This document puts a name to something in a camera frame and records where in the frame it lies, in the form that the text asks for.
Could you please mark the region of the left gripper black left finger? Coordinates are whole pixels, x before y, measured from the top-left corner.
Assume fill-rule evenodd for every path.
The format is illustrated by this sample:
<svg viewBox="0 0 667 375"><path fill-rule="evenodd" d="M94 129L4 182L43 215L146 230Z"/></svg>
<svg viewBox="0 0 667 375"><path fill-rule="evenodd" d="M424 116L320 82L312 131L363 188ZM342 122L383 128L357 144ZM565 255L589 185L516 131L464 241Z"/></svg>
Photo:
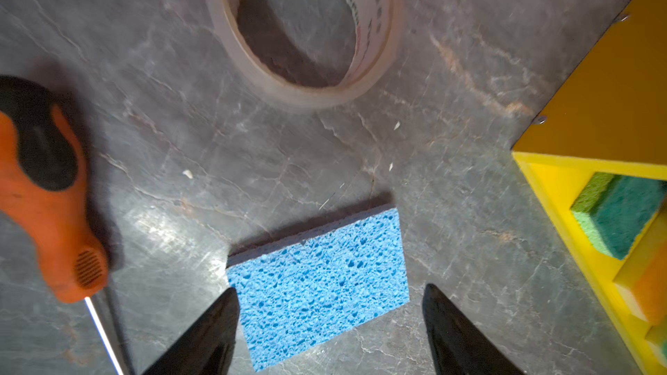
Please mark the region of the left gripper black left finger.
<svg viewBox="0 0 667 375"><path fill-rule="evenodd" d="M231 367L240 303L228 288L149 369L147 374L220 374Z"/></svg>

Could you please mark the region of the dark green scouring sponge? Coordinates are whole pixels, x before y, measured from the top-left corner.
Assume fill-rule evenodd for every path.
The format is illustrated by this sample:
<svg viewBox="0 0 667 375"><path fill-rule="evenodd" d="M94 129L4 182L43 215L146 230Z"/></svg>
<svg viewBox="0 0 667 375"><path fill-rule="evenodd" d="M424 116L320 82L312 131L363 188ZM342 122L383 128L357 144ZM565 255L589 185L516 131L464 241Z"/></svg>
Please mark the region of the dark green scouring sponge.
<svg viewBox="0 0 667 375"><path fill-rule="evenodd" d="M623 260L665 197L665 181L597 172L570 211L599 253Z"/></svg>

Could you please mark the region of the orange sponge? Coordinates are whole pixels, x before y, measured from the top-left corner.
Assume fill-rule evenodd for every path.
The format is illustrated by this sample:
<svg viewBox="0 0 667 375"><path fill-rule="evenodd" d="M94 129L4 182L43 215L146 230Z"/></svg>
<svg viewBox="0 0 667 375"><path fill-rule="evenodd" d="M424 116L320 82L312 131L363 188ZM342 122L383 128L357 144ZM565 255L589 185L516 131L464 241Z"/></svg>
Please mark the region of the orange sponge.
<svg viewBox="0 0 667 375"><path fill-rule="evenodd" d="M666 213L660 213L613 280L631 314L655 326L666 316Z"/></svg>

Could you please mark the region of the blue sponge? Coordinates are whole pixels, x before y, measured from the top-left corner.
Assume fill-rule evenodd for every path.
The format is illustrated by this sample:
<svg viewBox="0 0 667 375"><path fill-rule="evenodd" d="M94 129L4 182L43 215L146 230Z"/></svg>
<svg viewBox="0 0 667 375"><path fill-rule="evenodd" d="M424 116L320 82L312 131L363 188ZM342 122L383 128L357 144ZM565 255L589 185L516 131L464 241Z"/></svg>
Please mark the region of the blue sponge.
<svg viewBox="0 0 667 375"><path fill-rule="evenodd" d="M410 300L400 214L389 205L238 253L226 274L256 372Z"/></svg>

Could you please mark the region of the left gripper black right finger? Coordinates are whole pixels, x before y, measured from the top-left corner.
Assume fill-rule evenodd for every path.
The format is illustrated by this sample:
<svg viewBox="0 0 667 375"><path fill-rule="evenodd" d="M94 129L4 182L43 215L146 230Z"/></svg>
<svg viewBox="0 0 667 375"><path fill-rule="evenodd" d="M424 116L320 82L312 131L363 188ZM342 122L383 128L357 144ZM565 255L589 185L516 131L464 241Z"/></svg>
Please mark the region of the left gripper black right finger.
<svg viewBox="0 0 667 375"><path fill-rule="evenodd" d="M422 312L437 374L522 373L434 284L425 286Z"/></svg>

